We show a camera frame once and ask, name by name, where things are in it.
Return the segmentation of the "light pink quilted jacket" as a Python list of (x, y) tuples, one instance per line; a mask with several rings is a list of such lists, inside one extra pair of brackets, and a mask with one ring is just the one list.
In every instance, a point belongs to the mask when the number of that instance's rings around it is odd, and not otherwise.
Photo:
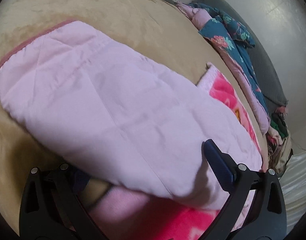
[(192, 207), (220, 209), (228, 197), (202, 155), (204, 141), (251, 170), (262, 166), (226, 105), (80, 21), (22, 43), (0, 63), (0, 102), (92, 177)]

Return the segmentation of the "pile of folded clothes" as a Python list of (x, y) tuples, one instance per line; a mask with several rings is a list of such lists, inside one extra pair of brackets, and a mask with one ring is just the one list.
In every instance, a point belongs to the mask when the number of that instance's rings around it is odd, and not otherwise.
[(269, 168), (273, 169), (278, 177), (283, 176), (293, 155), (291, 135), (286, 124), (287, 113), (285, 106), (275, 109), (270, 116), (270, 126), (266, 133)]

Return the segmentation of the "white satin curtain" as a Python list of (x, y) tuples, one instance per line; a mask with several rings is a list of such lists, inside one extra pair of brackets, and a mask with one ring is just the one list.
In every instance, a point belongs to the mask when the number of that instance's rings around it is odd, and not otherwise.
[(306, 151), (293, 155), (280, 178), (290, 232), (306, 212)]

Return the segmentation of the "pink cartoon fleece blanket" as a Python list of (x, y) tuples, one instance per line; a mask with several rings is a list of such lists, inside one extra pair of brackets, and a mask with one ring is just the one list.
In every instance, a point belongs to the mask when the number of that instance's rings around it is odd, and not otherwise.
[[(259, 147), (255, 129), (246, 109), (228, 79), (212, 63), (197, 83), (204, 93), (222, 102)], [(111, 186), (88, 179), (79, 193), (97, 226), (109, 239), (198, 239), (219, 213), (197, 210), (172, 200)]]

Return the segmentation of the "grey headboard cushion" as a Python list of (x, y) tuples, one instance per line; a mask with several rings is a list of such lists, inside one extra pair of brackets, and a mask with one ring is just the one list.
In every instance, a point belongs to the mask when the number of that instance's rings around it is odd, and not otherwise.
[(231, 7), (225, 0), (192, 0), (192, 3), (201, 3), (220, 9), (246, 27), (255, 41), (255, 48), (250, 48), (247, 51), (254, 67), (260, 89), (264, 95), (268, 111), (271, 114), (279, 107), (286, 107), (288, 100), (284, 95), (282, 85), (269, 55), (255, 33), (244, 19), (235, 11), (235, 9), (233, 9), (233, 7)]

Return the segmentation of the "teal floral quilt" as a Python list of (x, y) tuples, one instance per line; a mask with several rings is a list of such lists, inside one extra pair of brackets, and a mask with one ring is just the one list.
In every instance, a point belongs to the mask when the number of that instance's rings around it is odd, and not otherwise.
[(249, 31), (243, 24), (217, 8), (202, 3), (176, 2), (176, 6), (218, 52), (243, 91), (261, 133), (267, 133), (270, 117), (247, 52), (248, 48), (255, 47)]

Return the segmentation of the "beige bed sheet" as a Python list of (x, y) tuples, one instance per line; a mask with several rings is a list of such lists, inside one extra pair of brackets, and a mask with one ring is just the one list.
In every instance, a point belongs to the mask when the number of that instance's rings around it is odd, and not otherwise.
[[(236, 79), (216, 50), (174, 6), (162, 0), (2, 0), (0, 61), (16, 46), (66, 20), (79, 20), (197, 83), (213, 63), (235, 88), (259, 145), (267, 142)], [(20, 201), (28, 173), (59, 158), (15, 123), (0, 104), (0, 214), (19, 230)]]

